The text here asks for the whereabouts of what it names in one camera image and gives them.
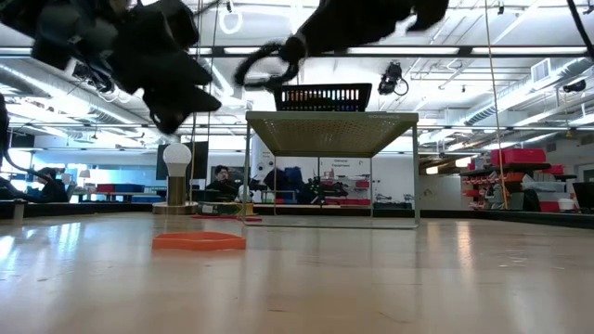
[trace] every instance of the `person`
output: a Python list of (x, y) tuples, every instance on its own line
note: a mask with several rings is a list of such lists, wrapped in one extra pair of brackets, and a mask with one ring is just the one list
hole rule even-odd
[(49, 199), (52, 203), (68, 203), (68, 195), (66, 194), (66, 187), (62, 180), (56, 179), (56, 170), (45, 167), (38, 171), (41, 175), (47, 176), (54, 180), (55, 186), (47, 184), (47, 181), (41, 177), (37, 178), (37, 182), (44, 185), (41, 191), (41, 199)]
[(233, 181), (229, 179), (229, 168), (218, 165), (214, 168), (216, 180), (206, 186), (207, 190), (218, 190), (221, 197), (229, 197), (231, 200), (238, 195), (238, 188)]

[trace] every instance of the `black basket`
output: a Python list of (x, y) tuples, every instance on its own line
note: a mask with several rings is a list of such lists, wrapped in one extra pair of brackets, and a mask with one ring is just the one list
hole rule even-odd
[(283, 85), (274, 94), (277, 111), (365, 111), (371, 83)]

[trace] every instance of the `lamp base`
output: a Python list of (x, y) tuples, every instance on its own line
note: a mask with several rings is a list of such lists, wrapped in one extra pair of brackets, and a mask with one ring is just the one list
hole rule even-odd
[(198, 203), (188, 201), (185, 205), (167, 205), (166, 202), (152, 205), (153, 214), (190, 215), (196, 213), (197, 210)]

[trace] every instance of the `table surface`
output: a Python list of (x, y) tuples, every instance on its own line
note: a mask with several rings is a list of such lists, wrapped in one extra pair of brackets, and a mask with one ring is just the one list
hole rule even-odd
[(419, 121), (417, 113), (248, 111), (277, 157), (372, 158)]

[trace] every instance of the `wooden floor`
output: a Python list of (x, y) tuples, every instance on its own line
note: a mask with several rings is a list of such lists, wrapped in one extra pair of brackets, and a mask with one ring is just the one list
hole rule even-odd
[[(0, 226), (2, 334), (594, 328), (589, 230), (449, 220), (417, 231), (245, 228), (147, 213), (25, 223)], [(244, 234), (248, 249), (151, 251), (156, 234), (196, 230)]]

